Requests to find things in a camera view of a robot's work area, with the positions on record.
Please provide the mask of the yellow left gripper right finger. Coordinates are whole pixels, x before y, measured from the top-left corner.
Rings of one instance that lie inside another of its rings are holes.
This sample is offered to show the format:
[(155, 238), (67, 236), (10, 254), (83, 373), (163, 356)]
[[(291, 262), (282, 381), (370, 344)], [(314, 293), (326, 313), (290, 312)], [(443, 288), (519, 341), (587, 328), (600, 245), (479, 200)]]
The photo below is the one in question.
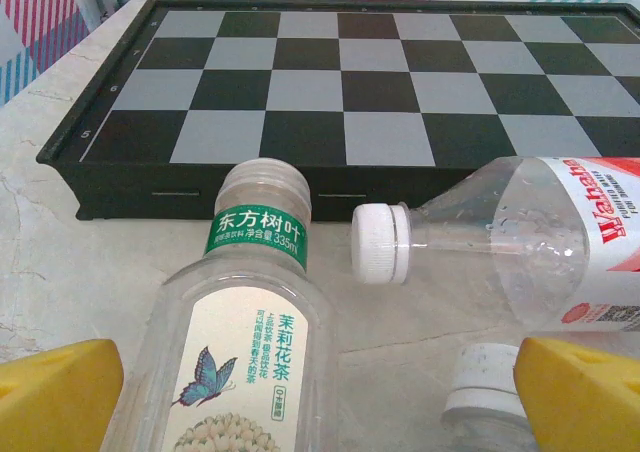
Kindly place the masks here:
[(640, 452), (640, 354), (528, 337), (514, 382), (540, 452)]

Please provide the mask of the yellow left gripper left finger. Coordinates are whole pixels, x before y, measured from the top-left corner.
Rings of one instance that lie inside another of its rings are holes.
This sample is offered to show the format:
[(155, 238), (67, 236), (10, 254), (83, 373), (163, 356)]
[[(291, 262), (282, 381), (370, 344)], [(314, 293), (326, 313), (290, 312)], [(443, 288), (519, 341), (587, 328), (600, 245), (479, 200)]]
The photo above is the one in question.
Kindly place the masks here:
[(99, 452), (123, 382), (110, 339), (0, 363), (0, 452)]

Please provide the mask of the clear bottle white cap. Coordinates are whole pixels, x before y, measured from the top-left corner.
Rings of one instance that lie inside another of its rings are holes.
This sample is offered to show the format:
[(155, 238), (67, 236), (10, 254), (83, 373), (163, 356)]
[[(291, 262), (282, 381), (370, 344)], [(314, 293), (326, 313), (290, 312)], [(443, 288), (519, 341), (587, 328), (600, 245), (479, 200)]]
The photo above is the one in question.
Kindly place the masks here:
[(449, 439), (439, 452), (540, 452), (515, 388), (518, 352), (499, 343), (461, 350), (441, 415)]

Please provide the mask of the clear bottle red white label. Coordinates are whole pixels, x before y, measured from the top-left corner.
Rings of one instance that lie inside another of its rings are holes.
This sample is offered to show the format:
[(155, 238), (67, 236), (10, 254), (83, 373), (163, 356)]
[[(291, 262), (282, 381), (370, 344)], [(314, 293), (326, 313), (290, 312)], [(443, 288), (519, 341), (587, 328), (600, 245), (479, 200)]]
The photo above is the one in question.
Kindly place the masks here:
[(640, 157), (504, 157), (417, 208), (352, 217), (365, 284), (422, 280), (532, 331), (640, 332)]

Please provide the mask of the clear tea bottle butterfly label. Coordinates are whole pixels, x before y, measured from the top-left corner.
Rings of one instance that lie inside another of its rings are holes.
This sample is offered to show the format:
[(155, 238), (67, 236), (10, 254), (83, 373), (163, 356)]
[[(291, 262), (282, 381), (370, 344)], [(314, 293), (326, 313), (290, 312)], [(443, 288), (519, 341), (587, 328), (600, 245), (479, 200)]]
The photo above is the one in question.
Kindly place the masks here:
[(336, 314), (307, 276), (310, 189), (236, 165), (203, 257), (159, 288), (100, 452), (338, 452)]

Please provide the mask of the black grey chessboard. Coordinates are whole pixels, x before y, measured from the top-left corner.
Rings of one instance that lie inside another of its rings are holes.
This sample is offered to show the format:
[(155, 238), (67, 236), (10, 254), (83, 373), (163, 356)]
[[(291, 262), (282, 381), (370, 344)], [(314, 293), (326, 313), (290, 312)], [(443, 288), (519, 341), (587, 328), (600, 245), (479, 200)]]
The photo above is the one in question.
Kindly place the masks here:
[(81, 220), (209, 219), (267, 157), (346, 221), (514, 155), (640, 157), (640, 10), (147, 0), (37, 159)]

